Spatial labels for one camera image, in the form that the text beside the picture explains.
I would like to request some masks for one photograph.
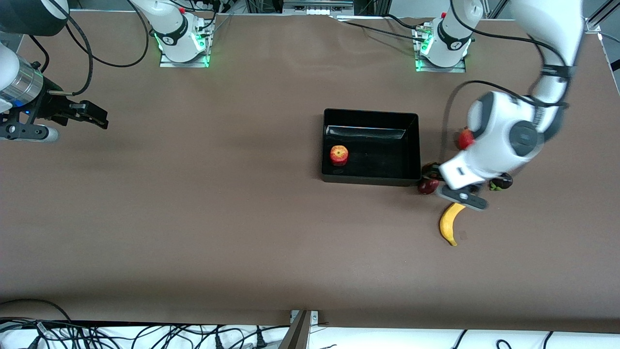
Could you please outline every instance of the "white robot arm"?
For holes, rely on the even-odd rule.
[[[130,0],[155,31],[162,52],[174,62],[186,62],[205,51],[207,25],[199,18],[166,0]]]
[[[470,26],[479,21],[479,0],[459,3],[444,19],[448,39],[435,42],[427,53],[433,63],[456,64],[471,35],[460,22]],[[544,65],[533,96],[515,98],[507,93],[489,92],[471,106],[467,126],[476,141],[440,166],[447,187],[438,194],[474,209],[484,209],[486,202],[461,188],[526,164],[559,131],[565,107],[558,104],[563,102],[574,73],[583,33],[582,0],[513,0],[511,6],[521,28],[535,40],[555,48],[561,57],[540,47]],[[454,13],[461,21],[454,18]],[[435,40],[442,39],[442,35],[435,36]],[[463,44],[457,48],[455,42]]]
[[[149,19],[169,60],[185,62],[206,48],[207,25],[167,0],[131,0]],[[0,30],[35,36],[56,35],[67,23],[67,0],[1,0]],[[0,45],[0,139],[54,142],[58,132],[34,124],[47,119],[65,126],[69,119],[107,129],[107,112],[90,101],[72,102],[36,65]],[[20,117],[25,114],[27,120]]]

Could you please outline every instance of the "black plastic bin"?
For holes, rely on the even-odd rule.
[[[325,182],[410,186],[420,174],[418,115],[326,109],[323,117],[321,173]],[[334,145],[349,152],[347,164],[334,166]]]

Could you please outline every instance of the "apple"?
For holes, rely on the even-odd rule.
[[[474,144],[474,142],[474,134],[471,133],[467,127],[465,127],[465,129],[461,132],[461,135],[459,135],[459,149],[465,150],[470,145]]]
[[[344,166],[348,160],[348,149],[344,145],[334,145],[329,152],[329,159],[334,166]]]
[[[418,191],[422,195],[433,194],[437,188],[439,188],[439,181],[437,179],[425,179],[418,184]]]

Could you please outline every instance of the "dark fruit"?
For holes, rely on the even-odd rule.
[[[459,149],[465,150],[470,145],[474,144],[474,142],[474,134],[471,133],[471,131],[467,127],[465,127],[465,129],[461,132],[461,135],[459,136]]]
[[[493,191],[501,191],[510,188],[512,186],[512,176],[508,173],[502,173],[498,178],[491,179],[489,181],[489,189]]]
[[[439,165],[441,164],[438,162],[431,162],[422,166],[422,178],[443,180],[439,172]]]
[[[437,188],[439,188],[439,181],[437,179],[424,179],[418,184],[418,191],[422,195],[433,194]]]

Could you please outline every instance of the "yellow banana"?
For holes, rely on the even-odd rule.
[[[465,206],[461,204],[453,203],[443,212],[439,221],[441,236],[450,242],[452,246],[456,246],[456,241],[454,241],[454,220],[464,208]]]

